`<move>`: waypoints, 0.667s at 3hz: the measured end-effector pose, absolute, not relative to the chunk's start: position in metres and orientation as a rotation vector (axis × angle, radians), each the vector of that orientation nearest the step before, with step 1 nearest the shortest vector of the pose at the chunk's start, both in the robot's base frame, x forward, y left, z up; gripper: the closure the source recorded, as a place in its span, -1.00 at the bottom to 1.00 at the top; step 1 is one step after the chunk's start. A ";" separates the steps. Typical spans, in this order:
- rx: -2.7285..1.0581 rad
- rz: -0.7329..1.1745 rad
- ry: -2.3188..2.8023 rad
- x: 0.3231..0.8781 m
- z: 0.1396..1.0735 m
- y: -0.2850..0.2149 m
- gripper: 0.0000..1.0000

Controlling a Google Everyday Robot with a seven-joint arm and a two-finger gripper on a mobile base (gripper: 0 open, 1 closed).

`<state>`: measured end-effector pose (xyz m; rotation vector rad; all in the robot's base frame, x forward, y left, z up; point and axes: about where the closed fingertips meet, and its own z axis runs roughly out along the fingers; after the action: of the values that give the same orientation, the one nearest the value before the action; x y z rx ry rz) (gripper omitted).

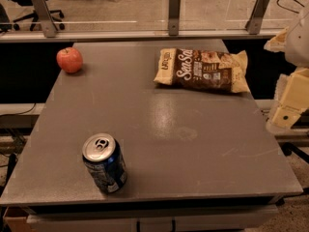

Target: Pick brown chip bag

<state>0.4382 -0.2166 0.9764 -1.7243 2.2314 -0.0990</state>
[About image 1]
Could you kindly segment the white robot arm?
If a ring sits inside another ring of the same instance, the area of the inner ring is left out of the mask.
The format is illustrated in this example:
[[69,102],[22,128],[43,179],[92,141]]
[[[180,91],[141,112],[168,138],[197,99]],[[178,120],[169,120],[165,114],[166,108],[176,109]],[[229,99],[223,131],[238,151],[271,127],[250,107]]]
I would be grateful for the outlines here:
[[296,66],[277,80],[273,104],[267,117],[267,130],[274,134],[289,131],[309,109],[309,5],[305,5],[291,24],[264,46],[283,52],[285,60]]

